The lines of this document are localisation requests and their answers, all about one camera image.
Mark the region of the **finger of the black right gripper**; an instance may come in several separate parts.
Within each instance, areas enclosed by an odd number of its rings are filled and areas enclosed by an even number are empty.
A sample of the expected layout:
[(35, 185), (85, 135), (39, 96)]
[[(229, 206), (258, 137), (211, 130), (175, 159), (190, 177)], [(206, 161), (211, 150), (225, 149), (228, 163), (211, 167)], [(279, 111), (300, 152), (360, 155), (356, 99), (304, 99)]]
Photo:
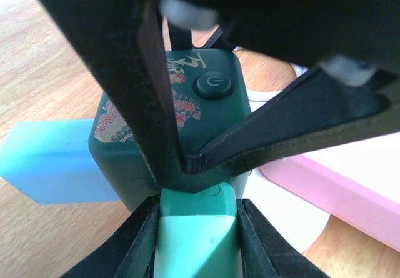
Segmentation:
[(185, 191), (157, 0), (40, 0), (131, 128), (160, 187)]
[(232, 177), (269, 161), (399, 130), (399, 0), (187, 0), (227, 42), (307, 67), (186, 160)]

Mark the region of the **light green plug adapter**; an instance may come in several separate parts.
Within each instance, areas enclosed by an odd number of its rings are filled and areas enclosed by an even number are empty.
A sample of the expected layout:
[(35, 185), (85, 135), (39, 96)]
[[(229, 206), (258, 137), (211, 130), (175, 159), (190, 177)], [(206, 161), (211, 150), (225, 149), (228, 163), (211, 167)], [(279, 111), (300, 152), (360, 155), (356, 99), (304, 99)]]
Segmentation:
[(242, 277), (236, 193), (221, 183), (198, 193), (163, 189), (155, 277)]

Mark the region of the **dark green cube socket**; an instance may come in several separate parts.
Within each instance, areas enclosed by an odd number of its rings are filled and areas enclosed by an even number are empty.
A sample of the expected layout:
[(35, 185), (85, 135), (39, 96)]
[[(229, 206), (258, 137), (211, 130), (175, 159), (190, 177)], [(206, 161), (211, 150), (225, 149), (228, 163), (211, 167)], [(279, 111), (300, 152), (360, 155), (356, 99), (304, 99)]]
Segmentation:
[[(167, 68), (183, 149), (202, 146), (251, 113), (241, 65), (223, 49), (166, 51)], [(131, 129), (106, 93), (89, 136), (90, 153), (124, 205), (134, 211), (160, 188)]]

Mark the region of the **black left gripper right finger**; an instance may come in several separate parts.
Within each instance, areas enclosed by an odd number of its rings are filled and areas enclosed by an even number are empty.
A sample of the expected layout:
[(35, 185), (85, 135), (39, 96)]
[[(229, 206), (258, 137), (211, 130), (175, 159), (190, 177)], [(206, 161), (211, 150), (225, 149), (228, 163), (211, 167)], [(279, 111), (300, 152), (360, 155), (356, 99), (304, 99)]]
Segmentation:
[(236, 204), (244, 277), (328, 276), (291, 246), (250, 199)]

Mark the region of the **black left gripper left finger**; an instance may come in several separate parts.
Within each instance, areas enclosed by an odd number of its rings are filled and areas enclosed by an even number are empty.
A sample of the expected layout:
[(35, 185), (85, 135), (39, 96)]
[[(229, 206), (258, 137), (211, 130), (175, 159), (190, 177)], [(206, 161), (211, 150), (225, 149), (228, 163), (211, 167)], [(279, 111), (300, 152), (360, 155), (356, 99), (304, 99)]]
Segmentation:
[(159, 196), (143, 201), (96, 250), (63, 277), (153, 277)]

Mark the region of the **light blue plug adapter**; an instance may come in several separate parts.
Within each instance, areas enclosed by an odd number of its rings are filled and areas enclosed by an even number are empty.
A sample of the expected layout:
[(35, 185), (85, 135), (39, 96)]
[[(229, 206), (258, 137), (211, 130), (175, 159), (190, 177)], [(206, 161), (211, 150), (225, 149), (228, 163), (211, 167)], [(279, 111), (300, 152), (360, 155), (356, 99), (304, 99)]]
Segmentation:
[(16, 123), (1, 145), (1, 177), (38, 204), (118, 201), (89, 152), (93, 122)]

